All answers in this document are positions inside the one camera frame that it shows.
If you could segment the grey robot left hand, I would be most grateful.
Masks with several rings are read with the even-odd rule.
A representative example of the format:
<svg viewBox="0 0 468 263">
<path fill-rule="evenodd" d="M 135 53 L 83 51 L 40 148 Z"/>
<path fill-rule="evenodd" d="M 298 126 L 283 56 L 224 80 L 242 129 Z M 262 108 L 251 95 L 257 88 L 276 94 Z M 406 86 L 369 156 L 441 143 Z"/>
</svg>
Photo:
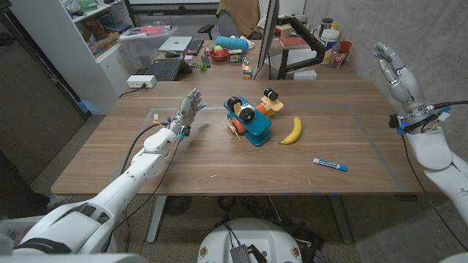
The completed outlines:
<svg viewBox="0 0 468 263">
<path fill-rule="evenodd" d="M 198 89 L 190 91 L 182 99 L 167 128 L 177 135 L 188 137 L 197 112 L 206 106 L 206 103 L 200 103 L 201 101 L 201 92 Z"/>
</svg>

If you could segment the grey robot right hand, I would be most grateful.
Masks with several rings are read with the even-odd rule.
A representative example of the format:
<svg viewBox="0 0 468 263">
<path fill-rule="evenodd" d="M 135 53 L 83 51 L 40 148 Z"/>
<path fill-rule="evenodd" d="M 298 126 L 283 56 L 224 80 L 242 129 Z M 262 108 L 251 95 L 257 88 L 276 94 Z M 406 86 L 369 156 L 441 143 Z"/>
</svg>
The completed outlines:
<svg viewBox="0 0 468 263">
<path fill-rule="evenodd" d="M 380 69 L 388 84 L 390 95 L 401 103 L 407 123 L 416 128 L 431 120 L 426 109 L 426 98 L 414 72 L 405 66 L 398 53 L 389 46 L 377 42 L 374 45 L 376 57 L 380 59 Z"/>
</svg>

